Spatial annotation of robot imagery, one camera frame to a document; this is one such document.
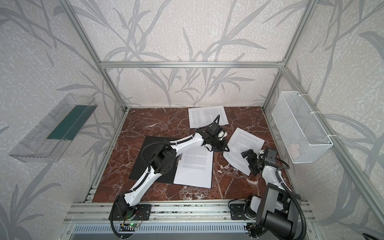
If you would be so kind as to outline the printed paper sheet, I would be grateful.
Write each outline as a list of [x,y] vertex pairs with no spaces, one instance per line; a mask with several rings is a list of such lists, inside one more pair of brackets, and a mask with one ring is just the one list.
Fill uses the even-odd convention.
[[219,124],[229,124],[224,106],[190,108],[188,109],[189,123],[191,129],[201,128],[212,123],[220,115]]
[[259,153],[264,143],[264,140],[255,135],[237,128],[228,142],[230,151],[224,152],[223,156],[232,167],[249,176],[251,173],[249,163],[242,157],[241,153],[248,150],[253,150],[254,153]]
[[181,154],[174,184],[210,189],[212,187],[214,152],[206,147],[193,147]]

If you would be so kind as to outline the white black file folder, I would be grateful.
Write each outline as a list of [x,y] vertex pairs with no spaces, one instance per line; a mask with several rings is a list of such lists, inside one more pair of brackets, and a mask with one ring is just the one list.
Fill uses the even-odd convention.
[[[138,158],[134,164],[134,167],[130,173],[129,179],[131,180],[138,180],[141,175],[148,170],[148,165],[155,167],[156,164],[154,162],[150,162],[152,160],[152,156],[155,154],[155,150],[157,147],[162,147],[162,145],[152,145],[150,146],[150,143],[154,142],[170,142],[172,141],[172,138],[163,138],[163,137],[154,137],[154,136],[147,136],[144,140],[143,146],[139,152]],[[191,149],[193,147],[188,147],[186,150],[182,150],[182,153],[185,153],[188,149]],[[165,173],[164,175],[160,176],[156,182],[157,183],[165,183],[165,184],[174,184],[174,178],[176,174],[176,169],[178,166],[179,159],[181,158],[181,154],[179,154],[176,157],[176,160],[173,162],[173,166],[171,169]]]

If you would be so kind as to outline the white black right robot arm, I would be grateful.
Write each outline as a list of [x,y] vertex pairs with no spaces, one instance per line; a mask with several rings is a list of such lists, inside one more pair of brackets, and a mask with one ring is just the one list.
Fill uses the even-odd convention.
[[244,214],[247,219],[255,220],[257,227],[270,231],[280,240],[303,240],[307,222],[301,208],[302,200],[284,181],[282,171],[290,166],[277,154],[271,148],[258,154],[252,149],[241,153],[251,174],[261,174],[267,185],[261,198],[250,196],[245,200]]

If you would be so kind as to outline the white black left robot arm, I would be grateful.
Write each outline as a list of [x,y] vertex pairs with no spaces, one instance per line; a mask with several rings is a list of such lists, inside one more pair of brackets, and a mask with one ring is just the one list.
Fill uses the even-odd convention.
[[204,147],[210,152],[229,152],[227,132],[217,122],[198,128],[194,133],[176,141],[161,140],[141,149],[139,157],[146,164],[141,177],[128,192],[120,193],[112,205],[109,220],[131,218],[144,194],[161,176],[172,170],[177,157],[194,147]]

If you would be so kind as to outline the green circuit board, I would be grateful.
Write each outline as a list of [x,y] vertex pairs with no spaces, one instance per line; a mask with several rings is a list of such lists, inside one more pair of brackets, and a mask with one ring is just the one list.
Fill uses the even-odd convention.
[[141,226],[141,223],[123,223],[120,225],[119,231],[135,232],[140,226]]

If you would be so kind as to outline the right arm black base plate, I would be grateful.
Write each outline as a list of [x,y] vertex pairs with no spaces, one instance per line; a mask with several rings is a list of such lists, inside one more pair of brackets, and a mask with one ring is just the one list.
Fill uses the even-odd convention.
[[230,202],[228,206],[230,210],[231,220],[248,220],[245,215],[244,202]]

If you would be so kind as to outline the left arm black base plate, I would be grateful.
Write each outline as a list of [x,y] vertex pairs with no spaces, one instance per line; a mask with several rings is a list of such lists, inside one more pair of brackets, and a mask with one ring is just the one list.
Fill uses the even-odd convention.
[[152,205],[150,204],[139,204],[133,208],[125,206],[122,210],[119,209],[117,204],[113,204],[113,209],[109,215],[109,221],[148,221],[151,210]]

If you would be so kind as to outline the aluminium cage frame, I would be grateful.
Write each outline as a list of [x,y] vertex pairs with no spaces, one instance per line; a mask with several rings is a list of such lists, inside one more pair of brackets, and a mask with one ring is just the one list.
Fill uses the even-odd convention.
[[[278,82],[281,76],[285,76],[287,81],[290,83],[290,86],[298,91],[302,96],[306,103],[312,110],[317,111],[318,107],[314,104],[311,98],[308,96],[307,91],[302,87],[302,85],[298,82],[297,78],[293,75],[292,71],[288,68],[288,63],[292,58],[294,50],[297,48],[299,44],[299,39],[304,34],[305,28],[308,26],[310,19],[312,18],[318,1],[308,1],[304,14],[299,22],[299,26],[294,34],[292,42],[288,48],[286,56],[279,62],[172,62],[172,61],[157,61],[157,62],[111,62],[106,61],[102,62],[97,56],[95,48],[92,46],[92,43],[89,37],[86,34],[80,20],[78,19],[76,12],[71,5],[70,1],[60,1],[60,6],[63,13],[68,17],[72,26],[74,27],[76,33],[78,34],[80,40],[83,42],[86,50],[91,56],[93,63],[96,66],[96,71],[99,73],[104,82],[107,84],[109,89],[113,92],[113,95],[119,101],[121,107],[125,110],[127,108],[124,103],[121,95],[118,93],[115,85],[110,80],[106,68],[275,68],[278,69],[278,75],[276,76],[274,83],[268,93],[265,104],[267,105],[272,97],[273,92],[276,90]],[[384,199],[381,197],[379,192],[375,189],[372,182],[368,179],[368,177],[363,173],[363,170],[358,166],[358,163],[353,159],[352,155],[348,152],[345,145],[336,136],[336,132],[326,121],[325,117],[320,113],[317,114],[318,120],[320,124],[324,127],[326,133],[332,134],[332,140],[334,141],[333,152],[337,156],[339,162],[345,169],[345,172],[348,174],[349,178],[353,181],[356,188],[359,190],[360,194],[366,201],[369,208],[375,214],[380,222],[384,221]]]

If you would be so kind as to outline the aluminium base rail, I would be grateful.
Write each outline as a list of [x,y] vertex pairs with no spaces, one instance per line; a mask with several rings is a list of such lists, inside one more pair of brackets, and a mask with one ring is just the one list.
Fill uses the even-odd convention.
[[[160,201],[144,223],[224,223],[231,221],[229,200]],[[72,204],[63,223],[108,223],[111,203]]]

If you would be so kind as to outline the clear plastic wall tray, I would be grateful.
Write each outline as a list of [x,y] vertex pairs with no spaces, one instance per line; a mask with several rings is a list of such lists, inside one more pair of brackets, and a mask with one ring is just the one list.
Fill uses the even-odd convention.
[[67,94],[9,155],[23,163],[56,163],[98,105],[95,97]]

